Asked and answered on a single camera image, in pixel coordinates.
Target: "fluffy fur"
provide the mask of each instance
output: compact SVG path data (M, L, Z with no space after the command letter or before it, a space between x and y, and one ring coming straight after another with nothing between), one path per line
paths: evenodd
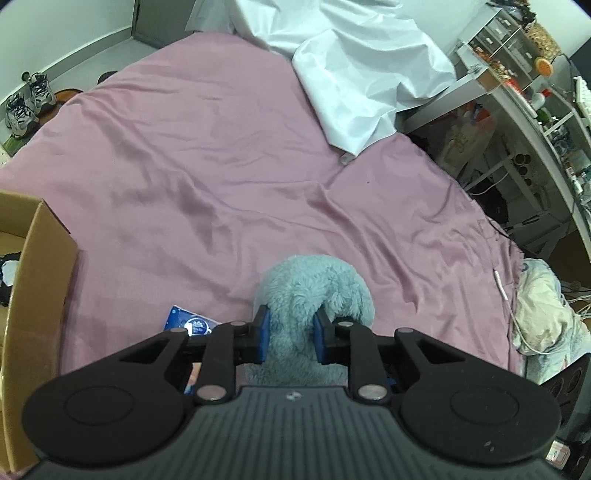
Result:
M371 326L374 303L363 278L348 263L328 255L295 255L274 266L254 301L271 309L267 361L247 365L250 384L314 386L344 384L347 369L316 362L313 316L321 306L330 318L350 316Z

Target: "bed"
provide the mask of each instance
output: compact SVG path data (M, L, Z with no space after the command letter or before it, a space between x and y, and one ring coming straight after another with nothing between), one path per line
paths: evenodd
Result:
M288 61L195 34L77 95L0 169L43 197L80 254L62 372L161 331L176 304L252 317L262 276L293 254L351 263L374 331L417 328L519 371L509 298L522 255L401 134L344 167Z

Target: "white keyboard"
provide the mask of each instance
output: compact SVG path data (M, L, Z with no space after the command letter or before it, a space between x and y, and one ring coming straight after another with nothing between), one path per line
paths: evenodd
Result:
M587 128L591 128L591 90L587 87L587 82L582 77L574 79L575 101L583 114L583 123Z

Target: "blue packet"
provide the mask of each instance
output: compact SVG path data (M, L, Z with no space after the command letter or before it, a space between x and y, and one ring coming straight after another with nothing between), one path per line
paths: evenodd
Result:
M190 312L174 305L170 309L168 319L164 324L164 330L171 328L186 328L189 331L189 336L194 335L209 335L212 330L219 325L219 322L212 320L211 318L198 315L197 313ZM199 369L201 364L193 364L193 371L185 388L185 394L192 394L195 383L197 382L197 376L199 375Z

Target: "silver screw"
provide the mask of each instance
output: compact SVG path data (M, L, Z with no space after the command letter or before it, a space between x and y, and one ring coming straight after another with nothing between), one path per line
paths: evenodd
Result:
M221 400L226 393L228 392L221 385L204 385L197 390L197 396L207 401Z
M361 398L364 398L365 400L377 401L385 398L386 395L388 395L388 390L386 390L381 385L369 384L361 387L357 393Z

